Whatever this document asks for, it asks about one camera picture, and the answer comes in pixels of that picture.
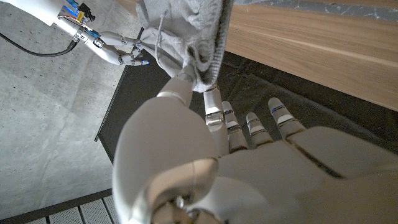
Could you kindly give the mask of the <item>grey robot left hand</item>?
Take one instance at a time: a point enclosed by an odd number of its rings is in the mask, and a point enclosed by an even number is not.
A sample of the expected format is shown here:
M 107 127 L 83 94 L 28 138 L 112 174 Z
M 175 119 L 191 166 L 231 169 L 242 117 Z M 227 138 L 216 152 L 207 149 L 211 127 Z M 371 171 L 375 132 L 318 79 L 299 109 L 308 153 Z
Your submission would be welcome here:
M 128 119 L 113 198 L 121 223 L 396 223 L 397 156 L 344 132 L 304 128 L 277 98 L 275 141 L 254 113 L 248 146 L 217 86 L 205 117 L 182 73 Z

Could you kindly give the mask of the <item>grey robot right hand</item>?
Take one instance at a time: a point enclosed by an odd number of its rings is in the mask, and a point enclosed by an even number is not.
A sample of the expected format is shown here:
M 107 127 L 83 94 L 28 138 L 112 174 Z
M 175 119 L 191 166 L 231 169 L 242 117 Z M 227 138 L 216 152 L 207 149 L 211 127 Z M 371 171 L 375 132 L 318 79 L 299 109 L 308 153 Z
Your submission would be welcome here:
M 87 28 L 79 28 L 73 36 L 82 41 L 96 55 L 114 65 L 143 66 L 149 61 L 142 58 L 142 46 L 139 39 L 123 37 L 114 32 L 97 33 Z M 116 46 L 133 46 L 132 52 L 118 50 Z

